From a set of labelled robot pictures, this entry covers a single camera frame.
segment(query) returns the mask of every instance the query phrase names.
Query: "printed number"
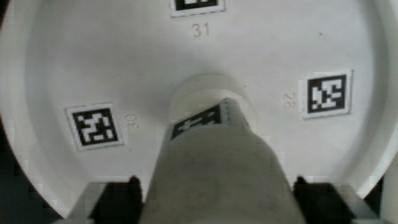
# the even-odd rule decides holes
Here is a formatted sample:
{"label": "printed number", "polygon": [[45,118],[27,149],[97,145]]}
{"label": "printed number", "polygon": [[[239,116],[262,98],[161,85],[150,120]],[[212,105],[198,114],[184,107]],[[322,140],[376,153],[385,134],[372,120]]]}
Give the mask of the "printed number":
{"label": "printed number", "polygon": [[125,115],[125,119],[127,119],[127,124],[129,124],[129,128],[134,129],[134,128],[139,128],[141,125],[138,123],[138,116],[134,114],[127,114]]}
{"label": "printed number", "polygon": [[209,23],[205,23],[205,24],[196,23],[193,25],[193,29],[194,29],[194,37],[196,38],[210,35],[210,25],[209,25]]}
{"label": "printed number", "polygon": [[290,92],[283,94],[285,107],[294,108],[297,105],[297,93]]}

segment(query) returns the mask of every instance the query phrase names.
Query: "number 31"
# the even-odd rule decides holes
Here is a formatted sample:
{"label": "number 31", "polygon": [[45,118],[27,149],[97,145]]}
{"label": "number 31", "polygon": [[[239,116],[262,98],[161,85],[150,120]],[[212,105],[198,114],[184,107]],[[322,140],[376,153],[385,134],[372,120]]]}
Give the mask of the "number 31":
{"label": "number 31", "polygon": [[194,37],[202,37],[202,36],[209,36],[210,35],[210,26],[209,23],[205,24],[194,24],[193,25],[193,29],[194,29]]}

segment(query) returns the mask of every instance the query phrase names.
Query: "dark background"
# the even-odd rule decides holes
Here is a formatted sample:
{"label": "dark background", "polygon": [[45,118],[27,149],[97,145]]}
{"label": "dark background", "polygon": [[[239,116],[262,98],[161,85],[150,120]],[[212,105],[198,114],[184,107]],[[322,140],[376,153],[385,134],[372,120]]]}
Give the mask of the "dark background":
{"label": "dark background", "polygon": [[[8,0],[0,0],[0,24],[8,2]],[[383,181],[367,197],[367,202],[377,213],[381,212],[381,196]],[[0,117],[0,223],[51,224],[58,219],[61,216],[36,192],[17,162]]]}

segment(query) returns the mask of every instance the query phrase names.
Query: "white plate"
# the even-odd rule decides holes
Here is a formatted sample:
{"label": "white plate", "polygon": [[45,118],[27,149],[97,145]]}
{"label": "white plate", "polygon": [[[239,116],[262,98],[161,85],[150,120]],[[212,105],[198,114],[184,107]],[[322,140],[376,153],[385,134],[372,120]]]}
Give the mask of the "white plate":
{"label": "white plate", "polygon": [[[173,18],[170,0],[11,3],[3,118],[24,170],[63,216],[91,181],[138,175],[146,193],[173,92],[202,73],[242,84],[292,183],[297,175],[349,182],[365,196],[385,175],[398,149],[397,0],[226,0],[219,11]],[[305,119],[301,80],[347,69],[351,110]],[[83,150],[67,111],[102,103],[125,144]]]}

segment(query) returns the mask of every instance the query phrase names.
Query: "gray cylinder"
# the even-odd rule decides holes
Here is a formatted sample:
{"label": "gray cylinder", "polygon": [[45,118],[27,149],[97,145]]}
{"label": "gray cylinder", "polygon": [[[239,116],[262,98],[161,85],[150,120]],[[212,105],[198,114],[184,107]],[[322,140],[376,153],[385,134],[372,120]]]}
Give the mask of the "gray cylinder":
{"label": "gray cylinder", "polygon": [[305,224],[273,149],[253,132],[196,127],[161,154],[141,224]]}

